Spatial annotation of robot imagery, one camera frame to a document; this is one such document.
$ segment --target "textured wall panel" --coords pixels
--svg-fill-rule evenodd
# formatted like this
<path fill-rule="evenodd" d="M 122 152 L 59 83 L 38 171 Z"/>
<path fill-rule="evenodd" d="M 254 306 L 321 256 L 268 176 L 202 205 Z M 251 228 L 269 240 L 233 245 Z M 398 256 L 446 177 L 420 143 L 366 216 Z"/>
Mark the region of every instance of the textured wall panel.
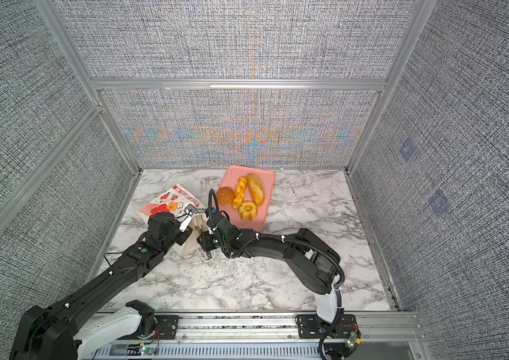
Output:
<path fill-rule="evenodd" d="M 34 3 L 0 1 L 0 205 L 89 105 Z"/>
<path fill-rule="evenodd" d="M 509 2 L 433 11 L 355 177 L 436 359 L 509 359 Z"/>
<path fill-rule="evenodd" d="M 417 0 L 55 0 L 95 77 L 385 78 Z"/>
<path fill-rule="evenodd" d="M 343 167 L 375 91 L 104 90 L 144 168 Z"/>
<path fill-rule="evenodd" d="M 0 359 L 25 310 L 85 283 L 131 178 L 94 119 L 0 236 Z"/>

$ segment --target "round bun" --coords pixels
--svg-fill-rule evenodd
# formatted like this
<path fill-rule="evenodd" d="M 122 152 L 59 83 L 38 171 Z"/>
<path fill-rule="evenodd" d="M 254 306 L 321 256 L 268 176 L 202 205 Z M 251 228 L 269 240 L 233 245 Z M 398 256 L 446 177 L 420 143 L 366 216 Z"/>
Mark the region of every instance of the round bun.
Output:
<path fill-rule="evenodd" d="M 221 205 L 228 205 L 234 200 L 234 190 L 225 186 L 216 192 L 216 199 Z"/>
<path fill-rule="evenodd" d="M 245 201 L 238 208 L 241 219 L 252 221 L 258 215 L 258 207 L 252 201 Z"/>

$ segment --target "side wall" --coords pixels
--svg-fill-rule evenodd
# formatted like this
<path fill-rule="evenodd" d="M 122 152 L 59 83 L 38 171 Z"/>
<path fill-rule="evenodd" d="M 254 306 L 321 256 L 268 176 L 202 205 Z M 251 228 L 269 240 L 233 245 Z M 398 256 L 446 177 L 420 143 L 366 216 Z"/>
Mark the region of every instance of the side wall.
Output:
<path fill-rule="evenodd" d="M 438 2 L 352 177 L 435 357 L 509 358 L 509 2 Z"/>
<path fill-rule="evenodd" d="M 0 1 L 0 207 L 90 105 L 33 1 Z M 96 117 L 0 236 L 0 359 L 25 310 L 85 283 L 131 179 Z"/>

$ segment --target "red flower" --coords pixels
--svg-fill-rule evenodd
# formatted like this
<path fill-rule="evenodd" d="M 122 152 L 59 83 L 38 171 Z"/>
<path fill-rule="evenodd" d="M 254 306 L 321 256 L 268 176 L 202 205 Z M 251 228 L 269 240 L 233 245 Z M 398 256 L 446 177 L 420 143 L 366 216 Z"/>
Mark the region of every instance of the red flower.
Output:
<path fill-rule="evenodd" d="M 150 211 L 150 213 L 152 215 L 154 215 L 158 212 L 170 212 L 170 211 L 169 211 L 168 207 L 166 207 L 166 204 L 161 204 L 160 206 L 157 206 Z"/>

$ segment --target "bread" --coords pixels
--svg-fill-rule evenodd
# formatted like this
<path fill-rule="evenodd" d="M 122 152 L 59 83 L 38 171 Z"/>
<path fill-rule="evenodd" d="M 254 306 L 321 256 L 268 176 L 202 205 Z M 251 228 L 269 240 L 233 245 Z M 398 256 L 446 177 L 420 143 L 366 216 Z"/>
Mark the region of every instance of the bread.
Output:
<path fill-rule="evenodd" d="M 234 200 L 232 201 L 232 208 L 237 209 L 244 202 L 244 191 L 246 190 L 246 178 L 241 176 L 236 184 L 236 190 L 234 191 Z"/>
<path fill-rule="evenodd" d="M 262 182 L 255 174 L 246 175 L 246 182 L 248 183 L 250 195 L 253 198 L 253 202 L 257 206 L 261 206 L 264 203 L 264 191 L 262 190 Z"/>
<path fill-rule="evenodd" d="M 258 208 L 252 201 L 245 201 L 238 208 L 238 213 L 241 215 L 241 219 L 252 221 L 258 215 Z"/>
<path fill-rule="evenodd" d="M 216 192 L 216 199 L 221 205 L 228 205 L 234 200 L 234 191 L 225 186 L 223 188 L 218 189 Z"/>

